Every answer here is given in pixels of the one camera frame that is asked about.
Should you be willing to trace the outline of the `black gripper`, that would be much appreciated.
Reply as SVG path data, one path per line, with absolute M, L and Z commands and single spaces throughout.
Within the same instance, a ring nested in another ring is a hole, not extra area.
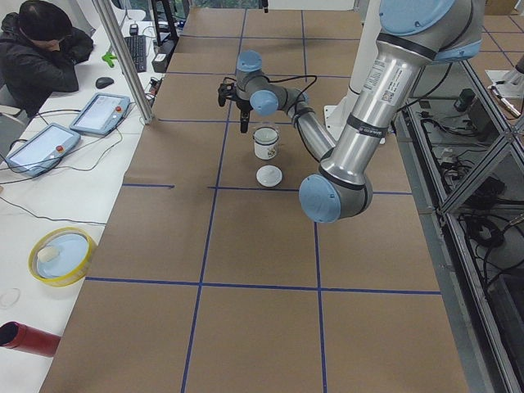
M 238 110 L 240 111 L 240 131 L 241 133 L 245 133 L 248 130 L 249 126 L 249 114 L 251 112 L 251 104 L 248 100 L 244 100 L 241 98 L 236 99 L 236 106 Z

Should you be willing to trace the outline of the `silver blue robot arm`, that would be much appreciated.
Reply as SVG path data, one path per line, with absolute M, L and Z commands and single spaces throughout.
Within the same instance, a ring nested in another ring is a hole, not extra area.
M 483 1 L 382 1 L 377 56 L 339 138 L 319 123 L 302 92 L 269 81 L 258 52 L 237 58 L 237 99 L 261 116 L 285 112 L 318 161 L 318 173 L 299 189 L 314 222 L 333 223 L 363 213 L 373 199 L 365 173 L 389 124 L 405 103 L 418 72 L 431 63 L 474 57 L 481 47 Z

